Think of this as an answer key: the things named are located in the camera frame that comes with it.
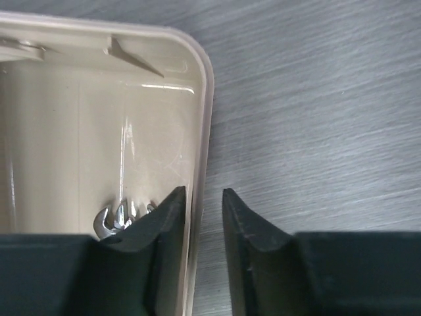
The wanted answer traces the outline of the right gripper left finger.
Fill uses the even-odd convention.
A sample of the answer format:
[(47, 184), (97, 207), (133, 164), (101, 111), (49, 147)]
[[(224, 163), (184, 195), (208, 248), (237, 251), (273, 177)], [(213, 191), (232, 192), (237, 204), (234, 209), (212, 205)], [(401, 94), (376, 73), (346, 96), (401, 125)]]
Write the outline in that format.
[(186, 189), (97, 241), (81, 234), (1, 236), (2, 315), (175, 315)]

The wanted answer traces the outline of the brown translucent toolbox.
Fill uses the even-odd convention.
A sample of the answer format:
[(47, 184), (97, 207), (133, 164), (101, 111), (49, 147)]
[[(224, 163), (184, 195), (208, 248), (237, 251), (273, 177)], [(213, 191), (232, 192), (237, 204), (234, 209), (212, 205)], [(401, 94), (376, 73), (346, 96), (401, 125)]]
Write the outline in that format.
[(191, 315), (214, 74), (164, 26), (1, 13), (1, 232), (93, 234), (186, 189), (178, 306)]

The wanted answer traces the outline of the small silver wrench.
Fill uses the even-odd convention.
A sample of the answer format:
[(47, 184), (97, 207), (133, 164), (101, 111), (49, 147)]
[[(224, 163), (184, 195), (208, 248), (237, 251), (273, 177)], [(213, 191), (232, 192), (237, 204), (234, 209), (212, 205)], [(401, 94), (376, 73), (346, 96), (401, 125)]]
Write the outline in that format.
[(146, 212), (147, 212), (147, 214), (150, 214), (155, 209), (156, 209), (156, 207), (153, 204), (149, 203), (146, 207)]

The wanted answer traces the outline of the large silver wrench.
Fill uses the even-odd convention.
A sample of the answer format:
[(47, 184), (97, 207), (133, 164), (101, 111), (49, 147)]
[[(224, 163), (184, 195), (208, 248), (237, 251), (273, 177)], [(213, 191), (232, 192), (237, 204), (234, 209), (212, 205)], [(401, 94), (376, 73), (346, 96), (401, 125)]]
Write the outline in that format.
[(137, 220), (137, 209), (131, 200), (123, 199), (114, 214), (113, 225), (117, 230), (125, 230)]

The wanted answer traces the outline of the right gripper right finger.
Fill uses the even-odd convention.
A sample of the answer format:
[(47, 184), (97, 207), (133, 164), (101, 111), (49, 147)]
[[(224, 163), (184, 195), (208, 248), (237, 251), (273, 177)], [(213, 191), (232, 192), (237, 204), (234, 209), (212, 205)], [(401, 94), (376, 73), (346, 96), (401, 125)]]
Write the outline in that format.
[(288, 234), (222, 194), (234, 315), (419, 315), (420, 233)]

